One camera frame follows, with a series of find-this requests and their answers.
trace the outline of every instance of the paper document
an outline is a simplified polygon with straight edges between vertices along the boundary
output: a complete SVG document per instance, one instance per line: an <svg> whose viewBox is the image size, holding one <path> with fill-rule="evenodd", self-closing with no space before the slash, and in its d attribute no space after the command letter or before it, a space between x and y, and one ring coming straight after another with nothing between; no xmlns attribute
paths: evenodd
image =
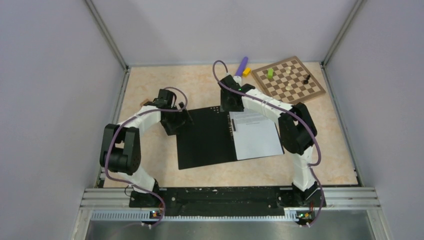
<svg viewBox="0 0 424 240"><path fill-rule="evenodd" d="M229 113L237 160L282 155L276 125L262 114L245 109Z"/></svg>

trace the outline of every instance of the table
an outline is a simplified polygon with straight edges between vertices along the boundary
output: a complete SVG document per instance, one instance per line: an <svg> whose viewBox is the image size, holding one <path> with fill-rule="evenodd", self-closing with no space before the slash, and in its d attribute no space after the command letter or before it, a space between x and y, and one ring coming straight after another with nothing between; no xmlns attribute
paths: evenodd
<svg viewBox="0 0 424 240"><path fill-rule="evenodd" d="M269 63L248 64L251 69ZM323 88L327 86L318 62L304 62ZM238 64L229 64L234 74ZM222 65L216 66L219 78L225 76ZM260 89L254 78L243 78ZM126 87L119 121L124 121L140 109L145 99L153 100L164 87L181 89L188 97L187 109L220 105L220 88L212 75L212 65L175 65L133 67ZM177 93L178 101L184 101ZM346 147L328 91L305 102L317 128L317 141L322 162L314 167L323 185L356 185L356 173ZM313 161L317 159L314 150ZM228 186L288 186L293 180L293 162L285 155L228 162L178 170L176 136L167 136L161 124L149 128L141 137L141 165L161 187L228 187ZM124 188L127 185L106 179L104 188Z"/></svg>

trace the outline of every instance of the chessboard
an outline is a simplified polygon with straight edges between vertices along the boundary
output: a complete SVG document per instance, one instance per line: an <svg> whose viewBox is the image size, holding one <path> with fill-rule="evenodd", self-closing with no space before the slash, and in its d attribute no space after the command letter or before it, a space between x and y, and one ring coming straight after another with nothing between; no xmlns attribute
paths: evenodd
<svg viewBox="0 0 424 240"><path fill-rule="evenodd" d="M273 70L268 78L268 69ZM263 66L251 71L263 93L288 104L297 104L326 93L317 79L297 56Z"/></svg>

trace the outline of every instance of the white wall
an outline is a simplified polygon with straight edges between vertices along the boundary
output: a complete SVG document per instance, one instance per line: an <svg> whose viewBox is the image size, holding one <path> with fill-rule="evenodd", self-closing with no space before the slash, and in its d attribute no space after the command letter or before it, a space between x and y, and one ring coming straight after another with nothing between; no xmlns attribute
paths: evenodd
<svg viewBox="0 0 424 240"><path fill-rule="evenodd" d="M122 76L82 0L0 3L0 239L69 239Z"/></svg>
<svg viewBox="0 0 424 240"><path fill-rule="evenodd" d="M368 1L329 65L357 154L394 239L423 239L424 2Z"/></svg>
<svg viewBox="0 0 424 240"><path fill-rule="evenodd" d="M322 61L355 0L93 0L130 65Z"/></svg>

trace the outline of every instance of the green block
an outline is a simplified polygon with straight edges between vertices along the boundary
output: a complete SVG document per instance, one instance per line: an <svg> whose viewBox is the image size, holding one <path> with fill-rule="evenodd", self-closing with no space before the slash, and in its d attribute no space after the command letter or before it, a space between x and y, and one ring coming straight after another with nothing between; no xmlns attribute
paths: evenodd
<svg viewBox="0 0 424 240"><path fill-rule="evenodd" d="M274 70L272 68L268 68L268 78L269 79L273 78L273 73L274 73Z"/></svg>

